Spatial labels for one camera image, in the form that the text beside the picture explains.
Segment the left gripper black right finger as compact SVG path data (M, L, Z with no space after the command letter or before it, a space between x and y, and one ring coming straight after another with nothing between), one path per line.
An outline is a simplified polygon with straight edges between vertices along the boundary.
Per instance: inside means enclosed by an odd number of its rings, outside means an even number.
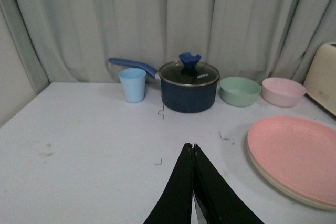
M199 223L262 223L198 145L192 148L193 192Z

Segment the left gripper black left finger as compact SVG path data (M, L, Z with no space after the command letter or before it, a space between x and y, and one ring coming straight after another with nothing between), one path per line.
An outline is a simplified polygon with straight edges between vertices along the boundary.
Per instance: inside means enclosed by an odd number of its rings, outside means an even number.
M166 187L145 223L191 223L194 164L184 144Z

